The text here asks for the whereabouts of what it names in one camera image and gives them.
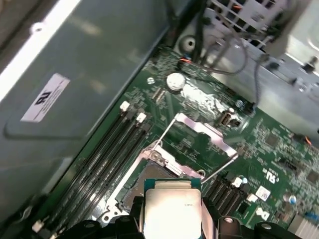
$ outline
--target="metal bracket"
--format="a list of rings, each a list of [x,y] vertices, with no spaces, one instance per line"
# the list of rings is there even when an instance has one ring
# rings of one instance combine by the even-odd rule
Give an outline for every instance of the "metal bracket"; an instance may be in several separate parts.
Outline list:
[[[176,121],[184,123],[197,133],[204,133],[207,136],[209,136],[210,141],[218,148],[223,150],[228,155],[228,157],[232,159],[236,159],[238,157],[237,151],[224,142],[223,134],[221,132],[219,132],[217,129],[215,129],[207,123],[195,122],[183,113],[178,113],[175,115],[174,119],[170,122],[164,133],[161,135],[161,137],[153,147],[152,151],[156,149],[158,144],[161,142],[161,140],[164,138],[164,136],[167,134],[169,129],[173,126],[173,124]]]
[[[166,150],[164,150],[161,146],[156,146],[154,151],[150,154],[149,159],[156,162],[162,167],[166,167],[168,170],[172,171],[177,176],[187,175],[193,178],[204,179],[203,175],[200,175],[192,168],[186,165],[180,165],[176,162],[173,155],[169,154]]]

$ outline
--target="integrated circuit chip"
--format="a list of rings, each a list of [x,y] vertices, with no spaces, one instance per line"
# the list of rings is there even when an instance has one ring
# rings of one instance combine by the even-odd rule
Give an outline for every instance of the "integrated circuit chip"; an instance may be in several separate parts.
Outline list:
[[[140,173],[136,183],[128,191],[123,199],[123,206],[127,209],[130,209],[133,205],[134,197],[143,196],[144,194],[144,181],[148,178],[176,178],[175,175],[170,174],[164,168],[158,164],[150,161],[147,163],[146,167]]]
[[[266,138],[266,144],[268,144],[270,147],[275,147],[276,145],[277,145],[277,143],[278,143],[278,141],[279,141],[279,138],[276,136],[276,135],[274,135],[273,133],[270,133],[269,135],[268,135],[268,137]]]
[[[246,203],[246,202],[243,202],[243,203],[239,206],[239,208],[237,209],[237,211],[238,211],[240,214],[244,214],[248,208],[249,208],[249,204]]]
[[[308,174],[307,180],[313,184],[316,184],[319,180],[319,174],[313,170]]]

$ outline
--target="white sticker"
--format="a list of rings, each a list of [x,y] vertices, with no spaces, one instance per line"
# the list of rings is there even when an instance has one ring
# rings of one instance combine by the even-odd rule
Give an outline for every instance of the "white sticker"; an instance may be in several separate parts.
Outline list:
[[[43,120],[69,82],[69,79],[60,74],[54,74],[20,121],[40,122]]]
[[[261,216],[263,220],[267,221],[270,214],[264,211],[262,208],[257,208],[256,215]]]
[[[258,197],[255,195],[255,194],[249,194],[248,197],[247,197],[247,201],[248,202],[253,202],[253,203],[256,203],[258,200]]]
[[[270,191],[264,188],[263,186],[260,186],[256,192],[256,196],[265,202],[270,196]]]

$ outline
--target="ram slot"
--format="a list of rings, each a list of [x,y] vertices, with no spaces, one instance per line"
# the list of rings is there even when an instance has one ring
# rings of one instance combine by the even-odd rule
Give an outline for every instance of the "ram slot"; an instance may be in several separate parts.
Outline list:
[[[142,130],[137,137],[136,142],[133,146],[130,147],[130,149],[126,152],[122,152],[122,155],[120,155],[119,159],[123,158],[123,160],[117,161],[116,168],[111,172],[108,179],[104,182],[104,184],[101,186],[100,193],[95,197],[93,202],[88,206],[88,208],[81,213],[80,219],[75,221],[79,222],[88,217],[88,215],[97,207],[98,203],[102,200],[103,196],[106,194],[106,192],[110,189],[110,186],[114,184],[116,180],[116,175],[121,171],[122,167],[129,161],[129,159],[133,156],[134,152],[136,151],[137,147],[141,144],[142,140],[144,139],[147,131]]]
[[[223,204],[220,206],[220,209],[218,210],[221,215],[225,215],[224,213],[228,210],[228,205],[233,200],[235,194],[236,191],[232,190],[228,197],[224,200]]]
[[[89,187],[89,190],[85,193],[84,197],[79,200],[75,207],[73,207],[72,215],[69,218],[61,221],[59,225],[60,227],[63,227],[61,225],[69,227],[69,225],[71,225],[73,222],[77,222],[78,218],[85,210],[84,208],[86,208],[86,204],[88,202],[92,201],[90,205],[95,205],[98,203],[96,203],[97,198],[102,197],[103,195],[101,195],[101,192],[96,192],[99,191],[99,189],[102,187],[101,185],[106,184],[106,182],[109,182],[111,180],[111,178],[114,176],[113,172],[117,171],[123,164],[127,162],[126,159],[129,154],[125,149],[130,148],[130,144],[136,138],[135,135],[138,134],[138,131],[139,127],[137,125],[134,125],[129,133],[124,136],[124,140],[119,142],[119,144],[114,147],[114,151],[106,156],[106,164],[101,167],[103,169],[102,173],[97,178],[97,180],[95,180],[94,183]]]
[[[76,193],[77,189],[80,187],[81,183],[87,176],[87,173],[94,167],[97,163],[99,157],[98,155],[104,149],[104,147],[109,143],[110,140],[115,136],[115,132],[122,127],[123,121],[126,121],[125,118],[126,112],[122,113],[117,116],[117,118],[113,121],[111,126],[108,128],[107,132],[103,135],[100,142],[96,145],[94,150],[91,154],[84,160],[80,168],[77,170],[74,178],[72,179],[71,183],[69,184],[68,188],[62,194],[59,203],[54,207],[52,210],[53,213],[46,222],[47,225],[53,223],[58,215],[65,209],[67,203],[74,198],[74,194]]]
[[[227,188],[227,190],[224,191],[224,193],[221,195],[219,200],[216,201],[215,205],[216,205],[216,208],[218,209],[218,211],[220,211],[220,209],[223,207],[224,203],[227,201],[227,199],[231,195],[232,191],[233,191],[233,189],[231,187]]]
[[[216,201],[220,198],[221,194],[223,194],[223,192],[227,189],[227,186],[221,182],[221,184],[219,185],[219,187],[216,188],[215,192],[212,193],[212,195],[209,197],[209,200],[215,204]]]
[[[214,181],[213,185],[206,192],[206,194],[205,194],[206,197],[209,198],[216,191],[217,187],[220,186],[221,182],[219,180],[220,180],[220,177],[217,177],[216,180]]]
[[[243,198],[241,197],[240,193],[238,192],[235,197],[233,197],[234,200],[232,200],[229,203],[228,209],[225,210],[225,216],[231,216],[238,208],[239,204],[243,201]]]
[[[76,207],[76,202],[83,198],[83,191],[85,191],[87,188],[89,188],[90,184],[92,184],[92,181],[95,180],[96,177],[98,177],[101,172],[100,169],[105,163],[105,156],[110,154],[114,150],[114,148],[119,144],[119,142],[123,139],[123,132],[130,131],[132,128],[132,118],[134,117],[134,112],[129,112],[126,117],[122,120],[122,123],[118,127],[118,130],[115,130],[114,136],[112,136],[106,143],[105,147],[102,147],[103,149],[94,153],[94,165],[90,169],[87,170],[86,175],[80,180],[79,187],[75,188],[75,193],[72,195],[72,197],[64,204],[64,207],[62,207],[57,213],[56,217],[53,219],[50,219],[50,222],[48,223],[47,227],[50,230],[55,231],[55,228],[57,225],[60,224],[61,221],[63,221],[63,218],[66,219],[69,217],[69,214],[73,213],[74,207]]]

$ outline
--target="orange wire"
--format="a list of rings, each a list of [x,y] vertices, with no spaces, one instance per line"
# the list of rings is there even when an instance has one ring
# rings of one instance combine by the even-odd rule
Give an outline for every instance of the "orange wire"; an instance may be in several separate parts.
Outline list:
[[[307,144],[312,145],[311,141],[309,140],[309,138],[307,136],[305,137],[305,140],[306,140]]]
[[[191,63],[191,60],[184,59],[184,58],[181,58],[181,61],[185,61],[185,62]]]

